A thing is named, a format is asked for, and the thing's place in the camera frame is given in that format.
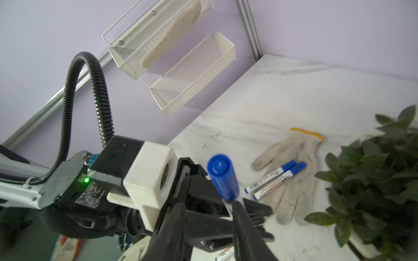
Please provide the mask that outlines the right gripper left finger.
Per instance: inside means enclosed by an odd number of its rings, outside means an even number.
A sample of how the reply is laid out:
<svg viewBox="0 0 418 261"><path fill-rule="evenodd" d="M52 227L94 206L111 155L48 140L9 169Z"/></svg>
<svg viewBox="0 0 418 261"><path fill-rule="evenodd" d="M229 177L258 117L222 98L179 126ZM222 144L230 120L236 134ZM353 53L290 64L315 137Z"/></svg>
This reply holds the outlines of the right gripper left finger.
<svg viewBox="0 0 418 261"><path fill-rule="evenodd" d="M186 206L178 203L142 261L182 261L185 253L185 229Z"/></svg>

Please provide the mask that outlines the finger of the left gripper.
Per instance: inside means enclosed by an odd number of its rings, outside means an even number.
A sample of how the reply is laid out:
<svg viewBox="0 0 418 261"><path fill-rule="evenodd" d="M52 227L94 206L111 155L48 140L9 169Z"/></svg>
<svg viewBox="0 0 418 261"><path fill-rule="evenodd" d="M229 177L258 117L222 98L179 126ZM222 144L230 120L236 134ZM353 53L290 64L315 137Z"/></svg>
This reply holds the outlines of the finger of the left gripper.
<svg viewBox="0 0 418 261"><path fill-rule="evenodd" d="M274 236L263 227L265 218L273 214L272 208L247 199L244 200L244 205L263 239L267 242L273 241ZM185 241L194 248L209 253L229 248L233 246L233 233L234 226L230 220L186 210Z"/></svg>
<svg viewBox="0 0 418 261"><path fill-rule="evenodd" d="M229 216L218 191L212 181L207 179L204 168L194 164L190 158L180 158L178 161L174 183L160 211L154 235L158 234L177 203L184 203L186 210L221 216L223 219Z"/></svg>

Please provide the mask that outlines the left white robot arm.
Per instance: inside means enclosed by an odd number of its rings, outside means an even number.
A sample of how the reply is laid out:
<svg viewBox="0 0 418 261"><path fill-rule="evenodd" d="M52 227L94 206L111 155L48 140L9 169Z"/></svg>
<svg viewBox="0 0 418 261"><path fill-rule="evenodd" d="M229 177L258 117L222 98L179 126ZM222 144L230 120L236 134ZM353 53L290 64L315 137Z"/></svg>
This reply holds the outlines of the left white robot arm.
<svg viewBox="0 0 418 261"><path fill-rule="evenodd" d="M272 209L223 196L205 169L173 149L115 137L100 154L81 151L53 174L17 154L1 155L1 206L39 211L64 236L150 237L142 260L190 260L192 251L234 247L239 260L268 258Z"/></svg>

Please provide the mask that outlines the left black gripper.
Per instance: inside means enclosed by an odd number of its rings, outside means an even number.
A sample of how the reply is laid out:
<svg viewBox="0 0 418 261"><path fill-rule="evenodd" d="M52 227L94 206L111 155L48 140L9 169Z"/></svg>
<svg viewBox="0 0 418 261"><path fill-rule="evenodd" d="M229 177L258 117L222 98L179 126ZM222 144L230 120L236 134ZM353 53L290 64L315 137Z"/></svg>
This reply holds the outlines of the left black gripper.
<svg viewBox="0 0 418 261"><path fill-rule="evenodd" d="M153 236L138 210L110 203L108 192L87 175L98 155L81 151L60 164L42 189L40 215L44 223L53 231L79 239L120 233L134 238Z"/></svg>

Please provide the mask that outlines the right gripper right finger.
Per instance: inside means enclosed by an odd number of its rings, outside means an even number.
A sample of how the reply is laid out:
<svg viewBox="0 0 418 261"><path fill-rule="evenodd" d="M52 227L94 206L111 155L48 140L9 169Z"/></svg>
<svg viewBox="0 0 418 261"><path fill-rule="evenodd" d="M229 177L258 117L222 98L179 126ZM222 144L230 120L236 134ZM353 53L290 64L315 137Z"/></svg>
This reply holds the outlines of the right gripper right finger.
<svg viewBox="0 0 418 261"><path fill-rule="evenodd" d="M231 203L234 226L234 249L236 261L277 261L268 248L259 230L253 224L244 206Z"/></svg>

